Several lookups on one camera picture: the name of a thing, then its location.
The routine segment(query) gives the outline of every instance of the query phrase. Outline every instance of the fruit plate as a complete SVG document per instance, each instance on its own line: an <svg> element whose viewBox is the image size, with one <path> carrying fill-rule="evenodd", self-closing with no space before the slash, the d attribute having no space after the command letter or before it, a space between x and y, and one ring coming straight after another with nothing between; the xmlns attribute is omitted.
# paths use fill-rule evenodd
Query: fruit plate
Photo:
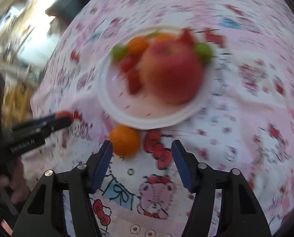
<svg viewBox="0 0 294 237"><path fill-rule="evenodd" d="M117 44L125 45L135 36L148 35L155 31L178 35L181 28L171 25L145 27L128 34ZM120 124L141 130L176 125L207 105L213 89L214 63L215 58L205 68L204 80L196 96L186 103L173 105L158 101L144 90L136 95L130 95L126 88L125 74L121 73L119 68L112 63L109 51L99 68L98 98L106 112Z"/></svg>

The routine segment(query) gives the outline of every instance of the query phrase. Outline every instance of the orange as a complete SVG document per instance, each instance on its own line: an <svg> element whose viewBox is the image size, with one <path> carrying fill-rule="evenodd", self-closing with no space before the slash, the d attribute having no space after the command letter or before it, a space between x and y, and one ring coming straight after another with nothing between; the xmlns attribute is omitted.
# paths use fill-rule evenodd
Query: orange
<svg viewBox="0 0 294 237"><path fill-rule="evenodd" d="M140 147L139 132L124 125L115 127L108 140L113 144L113 152L124 158L135 155Z"/></svg>
<svg viewBox="0 0 294 237"><path fill-rule="evenodd" d="M140 55L149 47L149 42L146 37L134 37L131 39L126 48L132 55Z"/></svg>
<svg viewBox="0 0 294 237"><path fill-rule="evenodd" d="M161 42L165 40L176 40L176 37L168 33L161 33L154 38L154 42Z"/></svg>

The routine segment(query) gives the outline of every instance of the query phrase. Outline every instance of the table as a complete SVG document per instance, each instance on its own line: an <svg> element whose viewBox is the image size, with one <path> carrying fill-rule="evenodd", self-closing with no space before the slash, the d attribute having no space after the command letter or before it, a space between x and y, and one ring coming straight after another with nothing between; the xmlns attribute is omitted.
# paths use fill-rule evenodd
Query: table
<svg viewBox="0 0 294 237"><path fill-rule="evenodd" d="M97 68L120 38L153 24L210 27L226 46L205 108L179 125L142 131L137 156L113 156L91 196L94 210L104 212L102 233L181 236L194 196L172 161L174 139L214 169L240 169L274 233L294 205L294 15L284 0L91 0L67 28L31 100L34 117L69 110L75 122L23 157L28 183L33 187L45 170L71 170L98 152L116 123L98 103ZM161 159L146 151L152 136L161 138ZM220 202L216 191L210 236ZM65 210L73 235L67 196Z"/></svg>

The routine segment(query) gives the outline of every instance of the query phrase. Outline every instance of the apple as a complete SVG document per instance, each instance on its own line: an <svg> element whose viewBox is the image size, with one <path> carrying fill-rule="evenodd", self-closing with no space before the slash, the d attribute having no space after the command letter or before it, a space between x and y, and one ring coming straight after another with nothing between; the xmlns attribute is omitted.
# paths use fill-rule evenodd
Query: apple
<svg viewBox="0 0 294 237"><path fill-rule="evenodd" d="M139 65L146 91L165 103L191 100L203 81L203 65L192 48L181 41L165 40L151 45Z"/></svg>

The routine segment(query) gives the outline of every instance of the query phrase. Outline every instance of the blue gripper pad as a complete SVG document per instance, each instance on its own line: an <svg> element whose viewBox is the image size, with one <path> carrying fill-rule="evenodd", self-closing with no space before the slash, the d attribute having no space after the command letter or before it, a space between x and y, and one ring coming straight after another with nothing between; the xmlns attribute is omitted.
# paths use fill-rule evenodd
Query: blue gripper pad
<svg viewBox="0 0 294 237"><path fill-rule="evenodd" d="M100 148L100 151L95 154L98 155L98 162L94 174L92 176L92 185L91 189L93 192L96 192L103 183L108 165L110 164L113 154L113 145L110 141L105 141Z"/></svg>
<svg viewBox="0 0 294 237"><path fill-rule="evenodd" d="M197 164L195 156L191 153L187 153L179 140L172 142L171 150L183 186L188 189L190 193L194 193L196 186L194 185L193 178L196 177L195 165Z"/></svg>

